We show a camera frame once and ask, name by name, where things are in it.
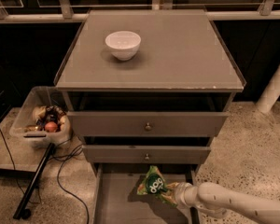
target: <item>drawer knob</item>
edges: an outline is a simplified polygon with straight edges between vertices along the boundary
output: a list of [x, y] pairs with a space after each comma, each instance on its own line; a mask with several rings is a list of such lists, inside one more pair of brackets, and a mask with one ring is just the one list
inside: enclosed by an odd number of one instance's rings
[[150, 123], [147, 123], [144, 129], [146, 131], [151, 131], [152, 130], [152, 125]]
[[145, 159], [146, 161], [149, 161], [149, 155], [146, 154], [146, 156], [144, 157], [144, 159]]

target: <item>white robotic arm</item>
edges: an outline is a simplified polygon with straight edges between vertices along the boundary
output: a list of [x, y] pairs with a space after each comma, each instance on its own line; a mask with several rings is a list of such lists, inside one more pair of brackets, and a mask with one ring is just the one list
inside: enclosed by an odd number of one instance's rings
[[223, 218], [230, 209], [261, 224], [280, 224], [280, 202], [225, 189], [218, 184], [206, 182], [196, 187], [179, 183], [174, 196], [178, 204], [195, 207], [210, 217]]

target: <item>white bowl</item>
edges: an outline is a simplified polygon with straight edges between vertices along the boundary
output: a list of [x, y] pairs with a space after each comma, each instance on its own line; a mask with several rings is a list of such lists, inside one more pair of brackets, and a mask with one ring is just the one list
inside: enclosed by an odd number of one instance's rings
[[115, 32], [105, 38], [112, 55], [121, 61], [130, 60], [139, 50], [140, 42], [140, 35], [129, 31]]

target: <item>chip bag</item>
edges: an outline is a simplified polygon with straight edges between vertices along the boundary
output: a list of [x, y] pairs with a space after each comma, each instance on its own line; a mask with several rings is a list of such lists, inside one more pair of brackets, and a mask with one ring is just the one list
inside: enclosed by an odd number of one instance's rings
[[137, 194], [153, 194], [163, 203], [167, 203], [171, 206], [177, 207], [177, 203], [175, 201], [173, 193], [177, 185], [178, 183], [176, 182], [167, 185], [158, 167], [151, 165], [145, 179], [138, 187]]

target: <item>speckled floor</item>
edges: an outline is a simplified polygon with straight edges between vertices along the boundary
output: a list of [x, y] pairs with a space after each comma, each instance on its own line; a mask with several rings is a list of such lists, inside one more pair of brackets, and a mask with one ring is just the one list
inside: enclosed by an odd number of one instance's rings
[[[0, 124], [17, 169], [36, 169], [44, 149], [32, 149], [9, 135], [10, 126], [18, 114], [14, 108]], [[78, 146], [73, 137], [70, 147], [57, 150], [64, 155]], [[82, 203], [59, 188], [56, 175], [61, 163], [48, 162], [40, 180], [38, 192], [28, 207], [32, 211], [26, 220], [12, 217], [21, 200], [21, 190], [15, 180], [0, 179], [0, 223], [86, 223]], [[0, 135], [0, 167], [13, 168]], [[280, 201], [280, 103], [269, 114], [258, 112], [253, 103], [233, 103], [230, 117], [219, 136], [214, 139], [210, 156], [197, 174], [199, 183], [215, 182], [225, 188]], [[74, 192], [91, 210], [96, 178], [84, 156], [73, 158], [64, 166], [61, 183]], [[27, 182], [19, 181], [23, 188]], [[225, 219], [203, 216], [204, 223], [255, 223], [230, 212]]]

